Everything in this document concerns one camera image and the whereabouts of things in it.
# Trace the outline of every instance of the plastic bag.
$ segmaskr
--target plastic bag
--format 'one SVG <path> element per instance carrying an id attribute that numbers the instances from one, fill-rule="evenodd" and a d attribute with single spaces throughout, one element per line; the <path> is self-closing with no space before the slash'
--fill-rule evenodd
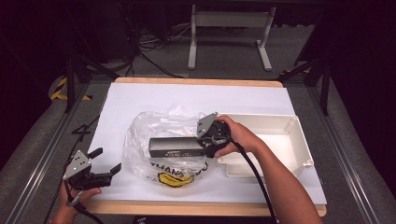
<path id="1" fill-rule="evenodd" d="M 127 131 L 123 149 L 123 166 L 151 181 L 179 188 L 202 176 L 208 161 L 202 157 L 151 158 L 151 137 L 196 136 L 197 121 L 204 114 L 188 116 L 181 106 L 167 113 L 143 112 L 134 118 Z"/>

